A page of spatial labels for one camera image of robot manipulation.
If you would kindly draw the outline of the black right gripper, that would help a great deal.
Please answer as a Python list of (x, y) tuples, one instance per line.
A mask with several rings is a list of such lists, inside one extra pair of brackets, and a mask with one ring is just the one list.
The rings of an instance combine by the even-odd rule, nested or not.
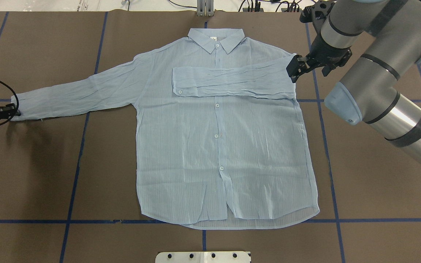
[(337, 67), (343, 67), (352, 56), (351, 48), (337, 48), (329, 45), (319, 34), (311, 43), (309, 54), (305, 57), (294, 55), (286, 67), (292, 83), (296, 83), (300, 76), (321, 67), (324, 77)]

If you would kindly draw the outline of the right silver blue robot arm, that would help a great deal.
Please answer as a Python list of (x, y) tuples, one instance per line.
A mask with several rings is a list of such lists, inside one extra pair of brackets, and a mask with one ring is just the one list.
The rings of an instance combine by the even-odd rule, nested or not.
[(394, 88), (413, 65), (421, 66), (421, 1), (328, 0), (306, 7), (302, 23), (317, 36), (306, 56), (286, 70), (292, 82), (321, 68), (324, 76), (346, 65), (362, 33), (375, 40), (324, 99), (351, 125), (364, 122), (421, 163), (421, 107)]

